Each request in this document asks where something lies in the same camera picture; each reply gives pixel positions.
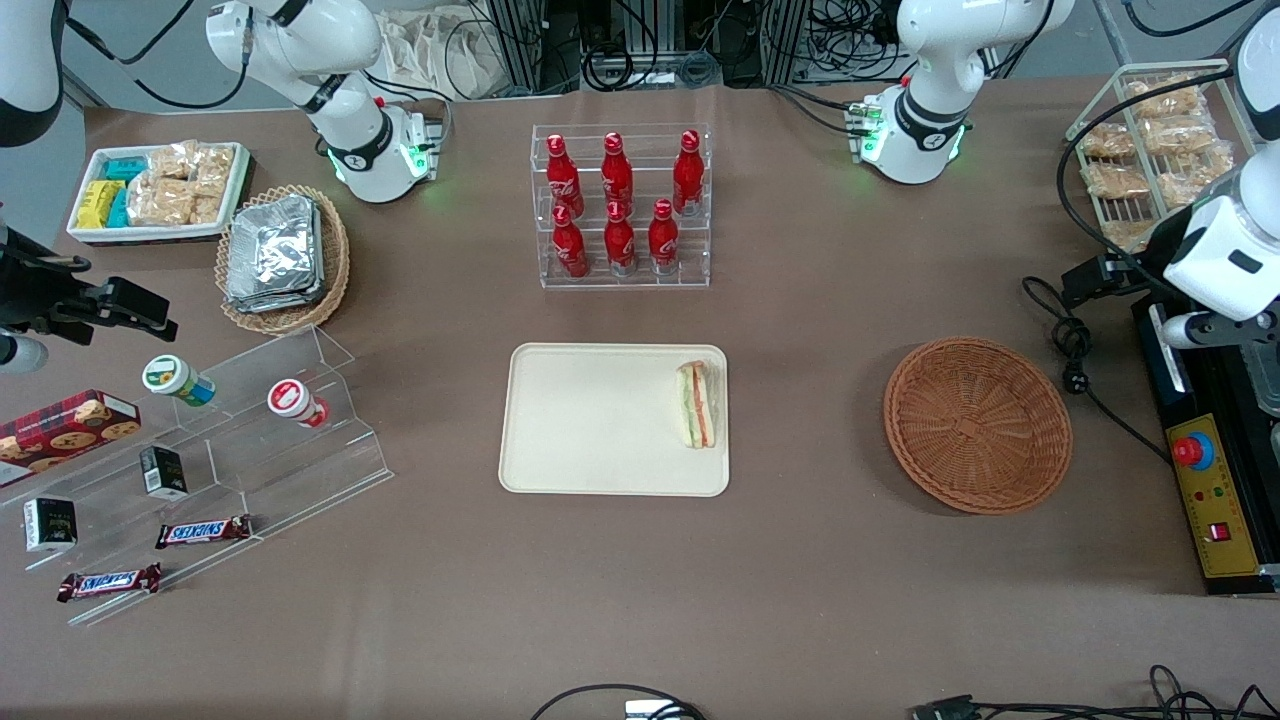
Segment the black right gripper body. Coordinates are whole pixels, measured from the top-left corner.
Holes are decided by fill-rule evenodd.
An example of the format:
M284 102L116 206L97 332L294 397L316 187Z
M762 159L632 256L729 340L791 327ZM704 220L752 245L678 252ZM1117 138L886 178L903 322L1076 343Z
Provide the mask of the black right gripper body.
M96 287L78 274L90 270L91 261L56 255L9 228L3 229L1 250L3 329L90 345L102 318L90 297Z

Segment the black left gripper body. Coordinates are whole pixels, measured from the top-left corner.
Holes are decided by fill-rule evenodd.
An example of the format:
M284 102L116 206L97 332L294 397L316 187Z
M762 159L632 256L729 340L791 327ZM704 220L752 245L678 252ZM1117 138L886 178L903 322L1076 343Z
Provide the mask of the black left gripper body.
M1152 274L1139 258L1128 252L1101 254L1100 272L1102 296L1161 291L1161 279Z

